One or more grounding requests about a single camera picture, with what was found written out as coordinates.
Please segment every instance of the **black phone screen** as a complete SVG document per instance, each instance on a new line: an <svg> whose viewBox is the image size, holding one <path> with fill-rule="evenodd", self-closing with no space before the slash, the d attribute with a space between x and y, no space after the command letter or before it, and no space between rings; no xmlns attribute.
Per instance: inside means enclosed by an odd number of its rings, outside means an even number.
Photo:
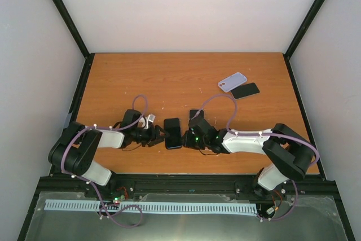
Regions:
<svg viewBox="0 0 361 241"><path fill-rule="evenodd" d="M231 93L235 99L240 99L259 93L259 89L255 83L250 83L234 88Z"/></svg>
<svg viewBox="0 0 361 241"><path fill-rule="evenodd" d="M181 122L179 118L165 119L164 130L169 133L165 139L167 149L179 149L182 147Z"/></svg>

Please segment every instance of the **black cable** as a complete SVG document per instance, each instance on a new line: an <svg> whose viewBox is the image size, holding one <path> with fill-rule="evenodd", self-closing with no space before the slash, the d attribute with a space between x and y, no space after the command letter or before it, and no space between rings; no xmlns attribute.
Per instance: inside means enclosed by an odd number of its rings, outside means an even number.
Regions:
<svg viewBox="0 0 361 241"><path fill-rule="evenodd" d="M120 125L122 122L121 121L117 121L114 125L113 128L117 128L118 125Z"/></svg>
<svg viewBox="0 0 361 241"><path fill-rule="evenodd" d="M205 141L205 135L203 135L202 139L203 139L204 145L206 145L206 147L207 147L208 149L210 149L210 146L209 146L209 145L206 143L206 141ZM201 154L203 154L203 155L217 155L217 154L205 154L205 153L203 153L203 152L201 151L201 149L199 149L199 152L200 152Z"/></svg>
<svg viewBox="0 0 361 241"><path fill-rule="evenodd" d="M123 152L130 152L130 151L134 151L135 149L138 149L142 144L139 144L138 146L136 146L135 148L133 149L130 149L130 150L124 150L124 149L121 149Z"/></svg>
<svg viewBox="0 0 361 241"><path fill-rule="evenodd" d="M201 154L203 154L203 155L217 155L217 154L205 154L205 153L203 153L203 152L201 151L201 149L199 149L199 152L200 152Z"/></svg>

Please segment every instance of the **smartphone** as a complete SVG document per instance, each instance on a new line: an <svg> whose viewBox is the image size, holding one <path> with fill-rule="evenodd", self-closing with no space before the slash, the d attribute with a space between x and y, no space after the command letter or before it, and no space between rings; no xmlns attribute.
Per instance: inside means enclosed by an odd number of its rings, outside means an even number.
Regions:
<svg viewBox="0 0 361 241"><path fill-rule="evenodd" d="M220 87L221 90L227 93L230 90L233 90L234 88L246 82L247 82L247 78L244 75L242 75L240 72L238 72L218 82L218 87Z"/></svg>
<svg viewBox="0 0 361 241"><path fill-rule="evenodd" d="M240 99L259 93L259 89L255 83L250 83L236 87L231 93L235 99Z"/></svg>
<svg viewBox="0 0 361 241"><path fill-rule="evenodd" d="M182 148L181 122L179 118L165 119L164 130L169 133L165 139L165 148L168 150Z"/></svg>
<svg viewBox="0 0 361 241"><path fill-rule="evenodd" d="M190 119L192 119L197 112L198 112L197 109L191 109L191 110L190 110ZM204 111L203 111L203 109L199 112L199 115L198 115L198 116L201 116L202 118L204 118Z"/></svg>

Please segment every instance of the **black smartphone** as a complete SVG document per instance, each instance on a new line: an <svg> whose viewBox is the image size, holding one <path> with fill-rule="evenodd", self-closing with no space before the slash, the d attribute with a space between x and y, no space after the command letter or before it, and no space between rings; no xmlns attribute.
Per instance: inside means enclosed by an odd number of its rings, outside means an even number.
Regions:
<svg viewBox="0 0 361 241"><path fill-rule="evenodd" d="M168 150L182 148L181 122L179 118L165 119L164 130L169 133L165 139L165 148Z"/></svg>
<svg viewBox="0 0 361 241"><path fill-rule="evenodd" d="M198 112L198 109L191 109L191 110L190 110L190 119L192 119L197 112ZM201 110L201 112L199 112L199 115L198 115L198 116L201 116L202 118L204 118L204 111L203 111L203 109Z"/></svg>
<svg viewBox="0 0 361 241"><path fill-rule="evenodd" d="M235 99L240 99L259 93L259 89L255 83L250 83L234 88L231 93Z"/></svg>

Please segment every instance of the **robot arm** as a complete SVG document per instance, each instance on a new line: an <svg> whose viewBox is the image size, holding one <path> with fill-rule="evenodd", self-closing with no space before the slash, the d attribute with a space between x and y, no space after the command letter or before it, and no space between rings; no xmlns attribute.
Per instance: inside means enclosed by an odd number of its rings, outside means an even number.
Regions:
<svg viewBox="0 0 361 241"><path fill-rule="evenodd" d="M226 129L217 131L204 118L198 116L190 120L188 126L190 129L184 135L185 147L202 150L208 148L217 154L253 152L267 155L272 164L257 174L258 186L255 186L254 192L258 195L266 194L289 179L303 180L314 157L313 150L307 146L270 135L284 134L306 141L284 124L276 124L274 128L261 132L232 130L233 133L230 133Z"/></svg>
<svg viewBox="0 0 361 241"><path fill-rule="evenodd" d="M120 124L120 127L125 127L137 120L140 115L139 111L129 109L126 111L123 120L117 124ZM106 130L101 128L85 132L75 141L75 146L70 147L64 161L64 169L76 176L81 176L101 186L106 186L112 178L113 172L94 161L97 148L125 148L131 142L151 147L162 142L168 134L158 125L153 125L154 119L155 116L150 114L139 121L142 127L138 127L138 124L135 124L121 132L116 129ZM61 160L63 159L65 149L71 140L84 128L84 125L77 122L70 123L51 149L48 161L61 168Z"/></svg>

